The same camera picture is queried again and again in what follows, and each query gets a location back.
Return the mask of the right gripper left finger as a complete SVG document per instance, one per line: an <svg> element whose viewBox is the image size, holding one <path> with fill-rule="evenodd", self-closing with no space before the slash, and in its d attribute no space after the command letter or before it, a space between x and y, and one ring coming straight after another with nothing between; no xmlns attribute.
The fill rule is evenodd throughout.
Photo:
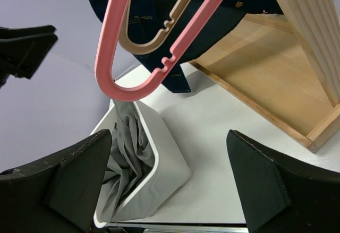
<svg viewBox="0 0 340 233"><path fill-rule="evenodd" d="M91 232L111 145L100 130L1 172L1 232Z"/></svg>

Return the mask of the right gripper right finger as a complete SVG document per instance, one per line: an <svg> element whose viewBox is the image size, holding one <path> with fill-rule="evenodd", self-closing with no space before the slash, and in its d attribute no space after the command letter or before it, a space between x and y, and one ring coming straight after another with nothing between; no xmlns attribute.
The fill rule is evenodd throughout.
<svg viewBox="0 0 340 233"><path fill-rule="evenodd" d="M249 232L339 232L339 173L234 130L226 146Z"/></svg>

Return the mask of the beige hanger front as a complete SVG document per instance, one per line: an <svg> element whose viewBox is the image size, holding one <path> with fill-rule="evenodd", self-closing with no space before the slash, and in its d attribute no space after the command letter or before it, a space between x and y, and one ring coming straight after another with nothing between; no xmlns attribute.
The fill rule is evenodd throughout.
<svg viewBox="0 0 340 233"><path fill-rule="evenodd" d="M126 5L125 16L122 20L122 25L120 28L120 34L118 38L120 45L125 50L134 55L145 55L152 53L164 43L190 2L191 0L177 0L168 15L169 20L165 20L163 23L164 27L159 29L149 42L138 44L130 40L128 36L128 17L131 6L131 0L129 0Z"/></svg>

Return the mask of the pink plastic hanger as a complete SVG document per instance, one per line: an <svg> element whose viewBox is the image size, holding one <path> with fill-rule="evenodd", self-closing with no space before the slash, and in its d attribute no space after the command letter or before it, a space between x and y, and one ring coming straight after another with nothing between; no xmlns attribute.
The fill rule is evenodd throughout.
<svg viewBox="0 0 340 233"><path fill-rule="evenodd" d="M142 84L126 88L117 85L113 80L112 66L118 43L118 33L122 26L123 16L129 0L109 0L101 28L95 61L95 77L102 92L114 100L125 102L140 100L150 95L163 82L222 1L204 0L195 15L170 47L171 58L164 57L161 60L163 68L156 68Z"/></svg>

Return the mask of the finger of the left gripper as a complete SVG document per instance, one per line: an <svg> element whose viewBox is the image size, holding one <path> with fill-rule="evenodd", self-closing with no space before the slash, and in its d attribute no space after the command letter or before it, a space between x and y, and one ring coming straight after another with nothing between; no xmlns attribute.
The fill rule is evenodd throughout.
<svg viewBox="0 0 340 233"><path fill-rule="evenodd" d="M53 25L1 27L1 84L10 76L31 79L58 40Z"/></svg>

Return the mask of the grey pleated skirt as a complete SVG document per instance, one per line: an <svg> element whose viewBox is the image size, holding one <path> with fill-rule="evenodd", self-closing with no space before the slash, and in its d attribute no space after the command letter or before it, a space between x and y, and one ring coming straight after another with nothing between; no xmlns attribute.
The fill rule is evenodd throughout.
<svg viewBox="0 0 340 233"><path fill-rule="evenodd" d="M155 164L154 152L134 103L114 101L114 108L116 122L102 185L107 201L100 213L107 221Z"/></svg>

